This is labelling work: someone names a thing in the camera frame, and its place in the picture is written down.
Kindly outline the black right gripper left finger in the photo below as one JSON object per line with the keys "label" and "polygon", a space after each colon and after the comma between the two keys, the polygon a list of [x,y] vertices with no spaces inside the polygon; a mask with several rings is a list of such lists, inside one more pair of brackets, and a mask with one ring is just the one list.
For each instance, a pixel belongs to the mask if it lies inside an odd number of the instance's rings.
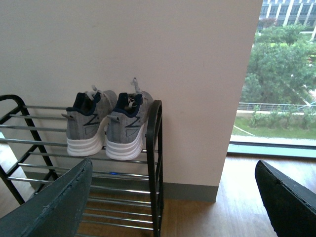
{"label": "black right gripper left finger", "polygon": [[0,219],[2,237],[73,237],[87,202],[93,164],[86,158]]}

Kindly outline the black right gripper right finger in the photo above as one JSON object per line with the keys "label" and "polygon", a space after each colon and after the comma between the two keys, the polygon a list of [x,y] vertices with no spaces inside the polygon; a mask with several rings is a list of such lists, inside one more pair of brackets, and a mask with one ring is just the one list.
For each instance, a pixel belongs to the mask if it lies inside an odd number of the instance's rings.
{"label": "black right gripper right finger", "polygon": [[259,160],[255,179],[271,225],[279,237],[316,235],[316,194]]}

